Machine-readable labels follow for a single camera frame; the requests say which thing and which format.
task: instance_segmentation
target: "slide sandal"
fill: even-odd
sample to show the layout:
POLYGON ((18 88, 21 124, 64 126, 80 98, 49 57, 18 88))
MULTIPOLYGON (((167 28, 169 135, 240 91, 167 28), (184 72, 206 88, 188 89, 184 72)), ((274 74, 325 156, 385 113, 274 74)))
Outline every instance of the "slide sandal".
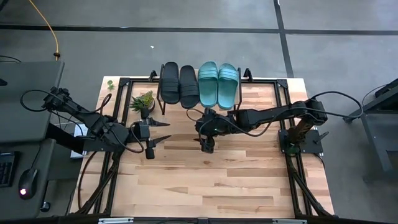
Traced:
POLYGON ((180 101, 179 85, 178 65, 175 62, 167 62, 160 80, 160 96, 165 103, 176 104, 180 101))
POLYGON ((183 66, 180 70, 180 103, 185 109, 190 109, 199 103, 199 87, 195 69, 183 66))
POLYGON ((198 72, 200 103, 205 108, 214 107, 217 104, 217 80, 218 70, 214 62, 206 62, 198 72))
POLYGON ((230 110, 235 104, 236 87, 239 75, 236 69, 228 64, 222 64, 218 72, 218 106, 230 110))

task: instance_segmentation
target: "teal slide sandal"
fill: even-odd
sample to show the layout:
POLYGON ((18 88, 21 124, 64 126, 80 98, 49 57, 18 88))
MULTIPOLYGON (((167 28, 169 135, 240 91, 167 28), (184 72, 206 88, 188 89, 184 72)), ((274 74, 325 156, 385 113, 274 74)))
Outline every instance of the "teal slide sandal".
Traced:
POLYGON ((218 106, 221 109, 230 110, 234 106, 238 84, 236 69, 228 63, 222 64, 218 72, 218 106))
POLYGON ((217 104, 217 80, 218 70, 216 63, 206 62, 199 68, 198 84, 200 103, 205 108, 211 108, 217 104))

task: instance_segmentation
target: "wooden table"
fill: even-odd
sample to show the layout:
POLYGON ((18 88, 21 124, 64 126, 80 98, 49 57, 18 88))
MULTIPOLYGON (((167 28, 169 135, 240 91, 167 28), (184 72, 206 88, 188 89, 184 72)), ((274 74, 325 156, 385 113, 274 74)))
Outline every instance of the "wooden table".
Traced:
MULTIPOLYGON (((112 80, 118 86, 119 78, 103 79, 97 107, 109 92, 114 94, 104 108, 104 114, 112 115, 117 92, 117 89, 108 90, 106 83, 112 80)), ((292 102, 307 99, 303 79, 288 78, 287 81, 292 102)), ((156 94, 157 83, 135 83, 132 95, 139 96, 149 90, 156 94)), ((243 84, 242 93, 241 109, 264 110, 276 106, 271 85, 243 84)), ((200 105, 196 108, 203 111, 200 105)), ((244 134, 219 136, 215 138, 215 152, 206 154, 201 152, 199 143, 193 140, 198 134, 194 122, 185 113, 186 110, 180 104, 167 105, 165 115, 162 116, 156 102, 151 116, 171 125, 151 128, 152 138, 168 134, 172 137, 157 145, 156 158, 153 160, 145 159, 144 153, 126 151, 123 154, 112 216, 294 217, 285 158, 279 151, 277 140, 277 131, 280 129, 278 122, 273 123, 258 138, 244 134)), ((200 114, 191 111, 190 116, 197 119, 200 114)), ((138 119, 139 114, 130 110, 127 125, 138 119)), ((253 132, 258 133, 263 127, 253 132)), ((98 185, 103 156, 103 153, 97 153, 88 166, 81 190, 83 202, 98 185)), ((324 208, 333 213, 325 171, 319 158, 303 154, 303 164, 308 187, 324 208)), ((298 190, 298 194, 300 208, 304 212, 301 190, 298 190)), ((71 212, 77 210, 76 198, 75 194, 71 212)))

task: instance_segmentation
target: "computer mouse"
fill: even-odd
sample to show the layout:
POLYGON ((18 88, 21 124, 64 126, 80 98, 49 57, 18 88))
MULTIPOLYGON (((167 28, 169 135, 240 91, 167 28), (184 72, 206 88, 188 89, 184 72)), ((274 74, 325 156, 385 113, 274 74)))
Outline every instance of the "computer mouse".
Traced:
POLYGON ((37 169, 25 170, 19 178, 18 190, 19 196, 24 199, 31 199, 36 193, 37 169))

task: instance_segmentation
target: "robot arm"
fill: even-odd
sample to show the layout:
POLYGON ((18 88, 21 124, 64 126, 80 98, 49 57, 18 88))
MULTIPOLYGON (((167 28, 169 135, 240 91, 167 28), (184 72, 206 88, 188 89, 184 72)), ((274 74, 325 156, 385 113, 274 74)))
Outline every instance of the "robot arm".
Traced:
POLYGON ((324 111, 322 102, 313 98, 261 111, 254 109, 229 111, 227 116, 207 108, 202 118, 196 122, 195 128, 200 135, 206 136, 205 139, 199 139, 202 151, 212 153, 215 136, 248 133, 262 124, 301 118, 298 125, 288 130, 289 143, 300 144, 314 125, 322 125, 327 121, 326 114, 322 113, 324 111))
POLYGON ((123 152, 127 149, 140 153, 142 151, 134 151, 128 148, 126 144, 145 141, 147 146, 145 149, 146 158, 154 159, 153 148, 158 142, 170 136, 150 139, 149 126, 168 126, 169 124, 154 121, 152 118, 148 118, 149 114, 146 111, 143 111, 141 113, 142 120, 133 123, 130 128, 125 128, 115 118, 102 115, 102 107, 110 100, 110 96, 108 95, 104 99, 104 103, 99 109, 88 111, 72 100, 67 89, 53 87, 50 94, 44 98, 42 107, 49 111, 66 112, 85 124, 90 131, 90 134, 84 137, 85 151, 123 152))

